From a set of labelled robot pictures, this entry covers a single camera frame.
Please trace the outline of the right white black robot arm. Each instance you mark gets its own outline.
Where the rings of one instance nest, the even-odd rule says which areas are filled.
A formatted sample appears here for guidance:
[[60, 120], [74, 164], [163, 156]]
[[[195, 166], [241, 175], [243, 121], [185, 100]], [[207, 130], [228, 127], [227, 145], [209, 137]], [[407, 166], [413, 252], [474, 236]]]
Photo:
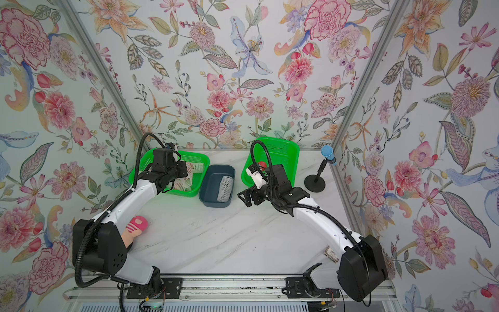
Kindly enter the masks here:
[[250, 146], [251, 165], [246, 173], [254, 185], [238, 194], [247, 207], [270, 202], [273, 208], [311, 227], [339, 257], [331, 265], [317, 263], [303, 274], [310, 296], [337, 289], [356, 302], [371, 298], [372, 292], [388, 278], [379, 240], [348, 229], [314, 201], [301, 187], [292, 186], [283, 165], [275, 165], [265, 143]]

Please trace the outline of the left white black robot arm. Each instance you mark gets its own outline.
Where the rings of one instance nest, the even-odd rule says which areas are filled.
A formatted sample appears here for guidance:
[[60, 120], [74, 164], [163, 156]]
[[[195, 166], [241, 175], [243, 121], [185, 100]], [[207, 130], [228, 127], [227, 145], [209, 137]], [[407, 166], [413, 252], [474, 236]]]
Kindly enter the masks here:
[[140, 170], [140, 160], [138, 156], [130, 188], [94, 218], [74, 225], [73, 265], [80, 288], [104, 279], [144, 287], [154, 295], [163, 288], [160, 270], [130, 256], [122, 235], [146, 203], [171, 190], [176, 179], [187, 177], [187, 164], [174, 143], [154, 149], [153, 161], [145, 170]]

